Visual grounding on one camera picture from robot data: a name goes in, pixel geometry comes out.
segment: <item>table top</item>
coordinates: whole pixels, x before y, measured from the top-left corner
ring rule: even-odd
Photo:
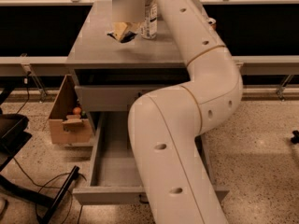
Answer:
[[[133,41],[122,44],[107,35],[112,31],[112,0],[95,1],[66,65],[76,68],[184,67],[178,47],[162,18],[158,19],[158,32],[153,40],[138,35]]]

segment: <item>box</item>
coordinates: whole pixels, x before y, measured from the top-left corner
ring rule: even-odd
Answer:
[[[49,116],[50,137],[53,144],[88,143],[93,130],[88,119],[67,121],[77,106],[75,84],[71,76],[65,76]]]

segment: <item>floor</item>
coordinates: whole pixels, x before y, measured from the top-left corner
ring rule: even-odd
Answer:
[[[85,176],[90,168],[91,147],[51,143],[48,116],[54,96],[39,103],[36,96],[31,95],[31,100],[21,110],[21,114],[30,119],[27,131],[33,137],[16,159],[40,185],[70,172],[74,165]],[[217,184],[230,190],[222,208],[232,224],[299,223],[299,146],[290,142],[292,131],[299,129],[299,98],[285,102],[258,98],[244,99],[229,120],[206,134]],[[13,94],[1,107],[5,113],[15,113],[25,99],[25,95]],[[11,161],[1,175],[28,189],[39,190],[15,161]],[[51,185],[59,186],[63,181],[60,178]],[[75,187],[85,185],[84,179],[79,178]],[[43,189],[42,192],[53,195],[55,190]],[[38,223],[32,203],[3,191],[0,197],[8,202],[0,223]],[[76,199],[66,196],[51,223],[63,223],[66,217],[64,223],[77,223],[80,207]],[[37,209],[42,215],[44,209]],[[102,205],[84,206],[79,223],[148,224],[154,221],[149,206],[145,204]]]

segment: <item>white robotic arm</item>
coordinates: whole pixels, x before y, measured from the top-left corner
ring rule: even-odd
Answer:
[[[191,0],[156,1],[191,81],[147,93],[131,107],[128,126],[137,168],[156,223],[227,223],[194,138],[235,112],[242,79]]]

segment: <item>bottle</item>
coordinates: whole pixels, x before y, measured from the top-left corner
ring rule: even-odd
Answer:
[[[145,6],[145,20],[140,27],[140,34],[145,39],[154,39],[157,35],[157,3],[152,1]]]

